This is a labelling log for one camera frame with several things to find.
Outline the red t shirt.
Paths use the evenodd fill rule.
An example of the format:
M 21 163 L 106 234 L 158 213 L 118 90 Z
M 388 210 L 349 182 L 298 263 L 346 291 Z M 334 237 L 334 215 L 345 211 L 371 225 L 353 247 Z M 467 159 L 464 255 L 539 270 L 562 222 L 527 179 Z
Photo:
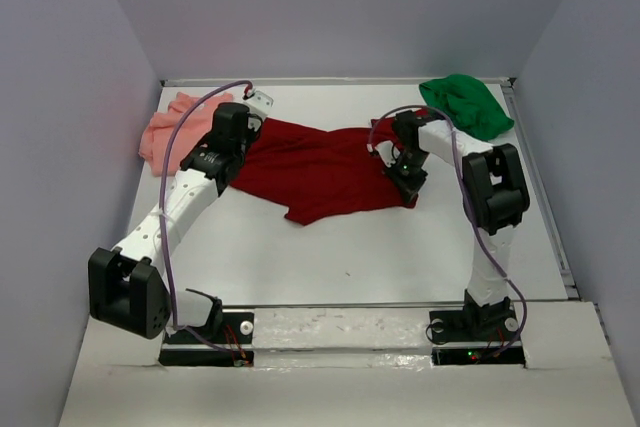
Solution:
M 323 218 L 392 207 L 412 209 L 369 154 L 364 127 L 323 131 L 269 118 L 231 186 L 287 208 L 307 226 Z

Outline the green t shirt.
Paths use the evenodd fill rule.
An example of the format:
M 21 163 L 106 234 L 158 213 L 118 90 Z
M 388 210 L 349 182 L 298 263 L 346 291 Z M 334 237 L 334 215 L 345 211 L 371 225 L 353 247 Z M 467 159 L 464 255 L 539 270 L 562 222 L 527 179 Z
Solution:
M 507 133 L 515 122 L 504 112 L 486 85 L 465 74 L 451 74 L 422 82 L 424 102 L 444 112 L 454 126 L 481 141 Z

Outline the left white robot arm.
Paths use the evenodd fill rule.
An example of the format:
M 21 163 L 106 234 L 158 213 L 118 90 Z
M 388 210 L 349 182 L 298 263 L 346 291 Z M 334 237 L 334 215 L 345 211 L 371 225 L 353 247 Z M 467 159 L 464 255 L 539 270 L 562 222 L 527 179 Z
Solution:
M 219 335 L 221 300 L 177 290 L 171 255 L 237 177 L 272 106 L 262 92 L 221 103 L 173 179 L 161 181 L 158 204 L 113 248 L 94 251 L 88 261 L 92 318 L 146 339 L 180 330 L 201 342 Z

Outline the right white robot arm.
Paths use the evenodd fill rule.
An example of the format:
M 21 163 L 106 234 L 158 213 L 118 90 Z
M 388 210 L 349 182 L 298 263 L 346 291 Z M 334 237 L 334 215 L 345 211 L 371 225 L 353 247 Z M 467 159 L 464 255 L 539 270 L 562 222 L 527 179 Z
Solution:
M 516 228 L 530 207 L 519 151 L 509 143 L 494 146 L 458 129 L 441 112 L 399 111 L 391 122 L 396 143 L 368 147 L 381 158 L 384 172 L 404 204 L 417 200 L 427 179 L 426 160 L 435 156 L 450 165 L 461 191 L 474 245 L 472 271 L 457 310 L 433 311 L 426 329 L 435 346 L 448 343 L 518 341 L 526 322 L 514 298 L 522 296 L 507 272 Z

